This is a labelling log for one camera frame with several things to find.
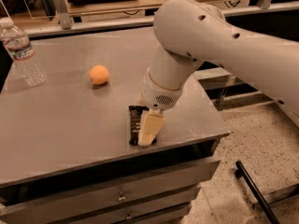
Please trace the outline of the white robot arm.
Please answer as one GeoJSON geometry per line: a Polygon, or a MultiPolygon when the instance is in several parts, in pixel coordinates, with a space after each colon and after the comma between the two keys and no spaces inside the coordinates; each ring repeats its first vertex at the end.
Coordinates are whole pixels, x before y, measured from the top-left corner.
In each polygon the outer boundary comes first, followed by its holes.
{"type": "Polygon", "coordinates": [[[210,62],[223,67],[275,102],[293,121],[299,117],[299,43],[233,26],[223,13],[193,0],[169,0],[156,11],[159,41],[144,75],[137,143],[149,146],[194,71],[210,62]]]}

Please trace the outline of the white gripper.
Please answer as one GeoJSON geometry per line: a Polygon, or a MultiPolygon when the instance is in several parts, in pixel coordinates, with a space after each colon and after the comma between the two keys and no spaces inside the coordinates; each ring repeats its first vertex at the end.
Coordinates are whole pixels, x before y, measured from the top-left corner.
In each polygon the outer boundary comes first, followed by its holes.
{"type": "Polygon", "coordinates": [[[161,110],[171,109],[182,94],[183,79],[178,72],[147,70],[143,77],[140,94],[136,96],[138,105],[145,105],[149,111],[143,111],[140,119],[138,144],[149,146],[164,126],[164,114],[161,110]]]}

